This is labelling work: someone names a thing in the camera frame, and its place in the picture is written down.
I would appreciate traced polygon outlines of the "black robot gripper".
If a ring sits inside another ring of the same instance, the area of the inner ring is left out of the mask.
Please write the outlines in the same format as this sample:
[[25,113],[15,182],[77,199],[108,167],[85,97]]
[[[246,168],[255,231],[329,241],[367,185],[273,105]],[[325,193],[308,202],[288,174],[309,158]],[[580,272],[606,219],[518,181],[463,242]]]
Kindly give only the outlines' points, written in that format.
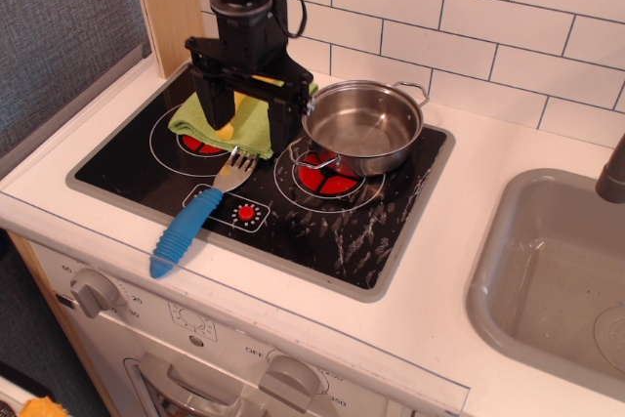
[[191,36],[185,47],[191,53],[191,76],[208,124],[222,129],[235,115],[230,78],[242,79],[253,87],[257,98],[267,93],[253,75],[284,82],[286,91],[269,101],[268,118],[273,153],[284,151],[302,128],[302,116],[309,103],[313,76],[287,52],[288,40],[298,37],[288,28],[285,9],[271,9],[254,17],[218,14],[219,37]]

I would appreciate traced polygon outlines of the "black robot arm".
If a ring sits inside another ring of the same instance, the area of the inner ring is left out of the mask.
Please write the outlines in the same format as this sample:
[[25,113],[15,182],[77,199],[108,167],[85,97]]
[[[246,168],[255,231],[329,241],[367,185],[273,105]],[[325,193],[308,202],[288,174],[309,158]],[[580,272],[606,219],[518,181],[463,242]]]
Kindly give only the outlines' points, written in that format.
[[301,130],[313,75],[292,60],[287,0],[210,0],[216,38],[190,37],[190,72],[208,123],[215,129],[235,115],[234,95],[268,103],[271,150],[281,152]]

